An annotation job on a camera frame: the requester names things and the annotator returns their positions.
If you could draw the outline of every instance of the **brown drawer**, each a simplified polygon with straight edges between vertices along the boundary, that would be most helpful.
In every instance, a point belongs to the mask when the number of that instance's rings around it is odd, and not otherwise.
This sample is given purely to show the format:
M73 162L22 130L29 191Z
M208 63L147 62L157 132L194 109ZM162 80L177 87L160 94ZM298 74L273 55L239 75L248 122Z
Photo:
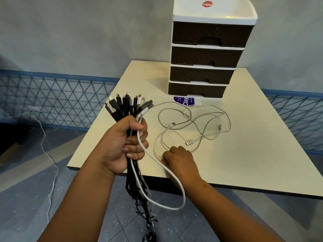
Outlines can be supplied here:
M245 47L253 25L176 22L172 43Z
M171 66L169 79L177 82L208 82L229 84L234 70L214 70Z
M206 98L221 98L225 89L226 86L168 83L168 94L176 96L200 95Z
M242 50L204 49L172 46L171 63L177 65L212 65L237 67Z

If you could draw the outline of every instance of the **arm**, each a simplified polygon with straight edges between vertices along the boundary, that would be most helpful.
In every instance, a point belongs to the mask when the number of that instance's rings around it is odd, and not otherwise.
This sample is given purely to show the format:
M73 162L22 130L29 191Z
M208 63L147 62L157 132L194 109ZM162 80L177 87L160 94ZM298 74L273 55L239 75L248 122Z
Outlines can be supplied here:
M223 242L282 242L201 179L191 152L171 147L162 162L180 179L186 195Z
M143 145L148 147L147 124L141 123L127 116L107 130L75 176L38 242L98 240L115 174L127 168L126 153L135 160L145 154L136 136L127 138L126 131L140 130Z

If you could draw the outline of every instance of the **white table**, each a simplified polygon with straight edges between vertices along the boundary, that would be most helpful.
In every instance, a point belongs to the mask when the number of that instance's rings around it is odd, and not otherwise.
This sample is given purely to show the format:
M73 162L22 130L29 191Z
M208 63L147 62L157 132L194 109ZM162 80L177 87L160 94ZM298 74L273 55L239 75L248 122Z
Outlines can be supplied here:
M115 97L116 93L124 95L127 92L134 97L142 94L147 100L152 99L154 104L173 101L173 97L167 95L168 74L169 63L133 60L111 95ZM247 69L236 69L223 99L202 99L200 104L211 104L225 110L232 122L230 132L221 133L213 141L203 139L193 153L204 180L217 187L323 198L323 177ZM157 121L157 114L167 106L170 105L152 108L145 114L151 153L156 137L164 130ZM177 120L179 116L170 117L170 120ZM80 168L114 123L103 107L67 166ZM228 128L223 116L221 125L223 129ZM197 137L193 126L181 130L181 135ZM157 145L161 154L161 145L159 142ZM158 189L156 182L164 180L162 190L167 191L165 185L169 185L169 179L165 178L164 170L157 163L146 155L139 165L143 175L149 179L149 186L153 186L151 189Z

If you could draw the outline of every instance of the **uniplus logo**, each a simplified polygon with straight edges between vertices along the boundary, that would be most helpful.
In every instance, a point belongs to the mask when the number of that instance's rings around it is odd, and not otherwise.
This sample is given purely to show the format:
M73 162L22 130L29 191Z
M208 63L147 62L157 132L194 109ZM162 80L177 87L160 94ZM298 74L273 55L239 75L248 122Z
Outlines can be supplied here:
M206 1L202 4L203 7L205 8L209 8L212 7L213 3L211 1Z

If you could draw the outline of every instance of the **purple label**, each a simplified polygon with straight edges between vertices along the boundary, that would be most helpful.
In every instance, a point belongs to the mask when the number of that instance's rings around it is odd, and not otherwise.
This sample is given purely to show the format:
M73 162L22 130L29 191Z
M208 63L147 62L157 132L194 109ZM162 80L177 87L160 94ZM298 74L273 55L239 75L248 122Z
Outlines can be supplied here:
M194 106L194 98L174 97L174 101L184 106Z

